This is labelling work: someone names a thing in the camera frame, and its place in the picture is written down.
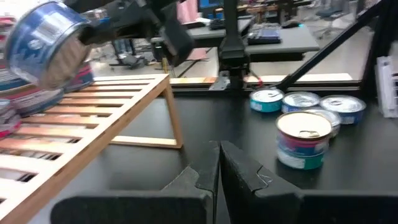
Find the black metal pole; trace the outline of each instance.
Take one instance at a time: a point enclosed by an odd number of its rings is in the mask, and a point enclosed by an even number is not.
[[[384,3],[390,0],[382,0],[378,2],[373,7],[364,11],[358,17],[358,20],[351,24],[347,29],[345,29],[339,36],[332,40],[328,45],[318,51],[310,60],[305,62],[300,68],[298,68],[294,73],[286,76],[280,83],[272,86],[277,86],[280,90],[285,91],[291,84],[295,83],[299,78],[303,77],[307,72],[309,72],[314,66],[321,62],[325,57],[330,55],[332,51],[338,48],[346,40],[352,37],[357,31],[362,27],[366,26],[373,17],[377,16]]]
[[[371,100],[377,97],[375,73],[377,58],[389,55],[397,28],[398,1],[382,1],[385,2],[385,5],[383,5],[377,20],[362,77],[361,92],[365,100]]]

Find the can rim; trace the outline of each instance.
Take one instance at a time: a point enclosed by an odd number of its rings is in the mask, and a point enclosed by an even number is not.
[[[324,136],[319,136],[319,137],[317,137],[317,138],[300,138],[300,137],[297,137],[297,136],[292,136],[292,135],[290,135],[290,134],[287,134],[286,132],[284,132],[283,130],[281,130],[281,128],[279,127],[278,123],[279,123],[280,119],[283,118],[284,116],[288,116],[288,115],[290,115],[290,114],[295,114],[295,113],[312,114],[312,115],[319,116],[319,117],[322,117],[322,118],[326,119],[326,120],[328,121],[328,123],[330,124],[330,131],[329,131],[329,133],[326,134],[326,135],[324,135]],[[276,127],[277,127],[278,131],[280,131],[282,134],[288,136],[289,138],[296,139],[296,140],[301,140],[301,141],[319,141],[319,140],[326,139],[326,138],[330,137],[330,136],[332,135],[332,132],[333,132],[333,125],[332,125],[332,123],[331,123],[327,118],[325,118],[324,116],[321,116],[321,115],[319,115],[319,114],[310,113],[310,112],[308,112],[308,111],[292,111],[292,112],[284,113],[284,114],[280,115],[280,116],[276,119]]]
[[[260,101],[260,100],[256,100],[256,99],[253,98],[254,94],[259,93],[259,92],[261,92],[261,91],[267,91],[267,90],[274,90],[274,91],[277,91],[277,92],[279,93],[279,95],[282,95],[282,98],[279,99],[279,100],[270,101],[270,102]],[[283,100],[283,99],[284,99],[284,92],[283,92],[282,90],[280,90],[280,89],[277,89],[277,88],[275,88],[275,89],[267,88],[267,89],[261,89],[261,90],[253,91],[253,92],[250,93],[249,96],[250,96],[250,99],[251,99],[251,100],[254,100],[254,101],[257,101],[257,102],[261,102],[261,103],[273,103],[273,102],[276,102],[276,101]]]
[[[307,94],[307,95],[312,95],[312,96],[314,96],[315,98],[317,98],[318,103],[315,103],[313,106],[319,104],[319,102],[321,101],[321,98],[320,98],[318,95],[316,95],[315,93],[312,93],[312,92],[309,92],[309,91],[295,91],[295,92],[286,94],[285,97],[284,97],[284,99],[283,99],[283,102],[284,102],[285,104],[291,106],[290,104],[286,103],[286,100],[285,100],[285,99],[286,99],[288,96],[291,96],[291,95],[294,95],[294,94],[297,94],[297,93],[304,93],[304,94]]]
[[[358,101],[358,103],[361,105],[361,109],[360,109],[360,110],[351,111],[351,112],[340,112],[340,111],[333,111],[333,112],[337,112],[337,113],[357,113],[357,112],[360,112],[360,111],[363,111],[363,110],[366,109],[366,103],[365,103],[363,100],[361,100],[361,99],[359,99],[359,98],[357,98],[357,97],[354,97],[354,96],[349,96],[349,95],[330,95],[330,96],[325,96],[325,97],[323,97],[323,98],[320,100],[320,106],[322,106],[322,101],[323,101],[323,100],[325,100],[325,99],[327,99],[327,98],[331,98],[331,97],[345,97],[345,98],[351,98],[351,99],[354,99],[354,100]]]

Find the laboratory floor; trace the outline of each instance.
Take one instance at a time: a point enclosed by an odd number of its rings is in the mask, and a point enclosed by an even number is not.
[[[314,15],[314,9],[301,9],[298,14],[298,19],[309,18]],[[333,27],[344,29],[352,21],[354,21],[354,14],[348,14],[333,23]],[[322,29],[328,26],[328,22],[322,20],[309,20],[304,24],[312,31]],[[318,39],[318,34],[314,34],[320,47],[326,46],[333,40],[341,31],[332,32],[332,35],[324,39]],[[332,73],[347,73],[353,80],[360,80],[362,77],[363,67],[366,62],[370,41],[373,33],[367,27],[361,29],[352,38],[347,40],[343,45],[338,47],[326,59],[320,62],[308,74],[325,75]],[[391,52],[393,62],[398,67],[398,44],[393,45]],[[109,46],[102,48],[104,54],[107,55],[106,59],[94,61],[92,67],[96,76],[110,76],[110,75],[138,75],[138,74],[154,74],[163,73],[160,70],[160,65],[140,66],[135,69],[128,69],[127,67],[111,67],[108,63],[114,63],[113,50]],[[186,61],[174,69],[175,76],[179,76],[185,72],[182,77],[216,77],[218,73],[218,59],[216,48],[208,49],[208,59],[199,61],[192,64],[194,61]],[[287,75],[298,69],[306,60],[310,59],[316,52],[308,52],[305,54],[303,61],[299,62],[262,62],[252,63],[252,70],[258,75]],[[146,53],[146,57],[151,58],[151,53]]]

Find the wooden shelf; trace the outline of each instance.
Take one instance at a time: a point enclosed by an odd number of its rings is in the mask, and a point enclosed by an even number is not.
[[[169,109],[175,139],[118,136],[162,93]],[[95,78],[92,86],[66,94],[57,106],[45,111],[43,116],[24,118],[23,123],[30,126],[23,126],[13,137],[0,140],[0,149],[13,152],[0,154],[0,169],[35,176],[28,182],[0,178],[2,224],[28,222],[109,143],[174,149],[181,148],[183,144],[170,79],[166,74]],[[57,126],[48,128],[39,126],[41,124]],[[15,136],[37,138],[16,139]],[[48,138],[78,141],[51,142]],[[55,160],[38,159],[22,156],[24,152],[42,152],[59,157]]]

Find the tin can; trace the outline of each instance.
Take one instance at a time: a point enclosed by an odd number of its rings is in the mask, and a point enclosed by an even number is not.
[[[17,113],[25,118],[55,106],[63,98],[63,89],[41,90],[30,84],[8,91],[0,91],[0,98],[10,100]]]
[[[93,70],[89,62],[85,62],[76,77],[64,88],[65,93],[81,90],[94,82]]]
[[[327,151],[332,125],[325,117],[296,111],[283,114],[276,124],[280,149],[296,156],[315,156]]]
[[[265,89],[250,94],[250,107],[258,112],[279,111],[284,94],[278,89]]]
[[[7,38],[6,67],[44,90],[62,88],[75,77],[91,50],[78,39],[90,27],[88,23],[61,2],[33,8]]]
[[[8,135],[16,132],[21,127],[22,121],[21,117],[16,114],[14,115],[8,123],[0,125],[0,139],[5,138]]]
[[[327,120],[330,121],[330,123],[331,123],[331,125],[333,127],[333,130],[331,132],[331,137],[334,138],[334,137],[337,136],[337,134],[338,134],[338,132],[340,130],[340,124],[341,124],[341,118],[340,118],[340,115],[338,113],[333,112],[333,111],[325,110],[325,109],[323,109],[321,107],[309,108],[309,109],[306,109],[304,111],[324,116]]]
[[[282,112],[300,111],[318,105],[320,97],[310,92],[294,92],[286,94],[282,100]]]
[[[10,90],[29,84],[29,82],[19,78],[19,76],[11,73],[6,69],[6,60],[0,52],[0,91]]]
[[[322,98],[320,106],[340,115],[341,124],[358,124],[366,108],[365,102],[353,96],[333,95]]]
[[[314,156],[296,156],[283,149],[277,149],[278,160],[294,169],[310,170],[316,169],[323,164],[323,152]]]

